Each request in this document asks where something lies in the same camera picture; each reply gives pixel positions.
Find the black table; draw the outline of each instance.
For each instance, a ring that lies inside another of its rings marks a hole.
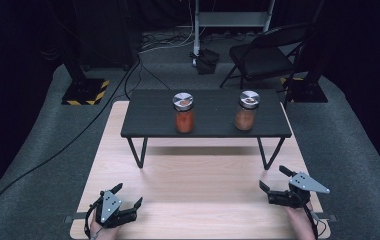
[[[175,129],[175,110],[172,98],[180,92],[194,98],[195,127],[190,133]],[[134,90],[121,130],[127,138],[137,166],[143,168],[147,140],[155,138],[257,138],[264,164],[268,170],[280,151],[285,138],[292,132],[277,93],[273,89],[257,90],[260,104],[253,128],[238,130],[234,117],[242,90]],[[143,138],[140,158],[132,138]],[[270,160],[266,161],[261,138],[280,138]]]

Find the dark background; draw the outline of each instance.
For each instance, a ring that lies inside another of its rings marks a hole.
[[[50,2],[57,18],[74,30],[73,1]],[[187,3],[183,2],[137,1],[142,30],[188,21]],[[319,2],[277,0],[272,27],[312,19]],[[62,64],[43,3],[0,0],[0,178],[38,116],[53,71]],[[209,11],[213,0],[201,3],[201,9]],[[267,6],[254,0],[216,4],[217,11],[237,7],[253,11]],[[307,64],[316,74],[308,80],[315,81],[318,74],[323,74],[345,93],[380,154],[380,2],[326,0],[317,23],[318,35],[306,54]],[[77,51],[79,42],[70,35],[66,38]]]

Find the glass jar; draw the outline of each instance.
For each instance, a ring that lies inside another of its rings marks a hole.
[[[194,128],[193,96],[177,93],[172,99],[175,113],[175,128],[179,133],[189,133]]]
[[[234,125],[242,131],[252,129],[255,123],[256,109],[259,107],[259,94],[253,91],[244,91],[240,94]]]

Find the wooden table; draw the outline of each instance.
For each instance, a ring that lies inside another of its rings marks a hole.
[[[259,188],[262,180],[272,190],[288,189],[289,177],[279,172],[279,165],[308,173],[294,137],[284,142],[268,171],[252,138],[153,138],[140,169],[119,134],[127,107],[128,102],[113,105],[77,213],[86,212],[101,190],[123,183],[116,194],[123,201],[121,209],[140,197],[143,203],[137,221],[123,226],[118,239],[294,238],[283,207],[268,204]],[[267,157],[277,142],[264,141]],[[142,147],[142,141],[135,145]],[[315,212],[322,212],[316,193],[311,202]],[[73,239],[86,239],[83,226],[83,219],[73,221]],[[329,236],[327,224],[321,238]]]

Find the metal frame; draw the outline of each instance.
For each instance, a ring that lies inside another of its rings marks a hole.
[[[257,139],[258,139],[259,150],[261,152],[262,163],[264,164],[264,169],[268,170],[271,167],[272,163],[274,162],[274,159],[277,157],[278,152],[280,152],[281,146],[283,145],[283,142],[286,138],[284,138],[284,137],[280,138],[280,141],[278,142],[278,145],[275,148],[274,153],[272,154],[272,156],[268,162],[267,162],[266,157],[265,157],[264,147],[262,146],[261,138],[257,137]],[[130,145],[131,151],[133,152],[133,156],[134,156],[134,159],[136,160],[137,166],[139,168],[143,168],[144,157],[146,156],[148,137],[143,138],[143,146],[141,148],[140,158],[137,155],[137,151],[134,147],[134,143],[133,143],[132,138],[127,138],[127,140],[128,140],[128,144]]]

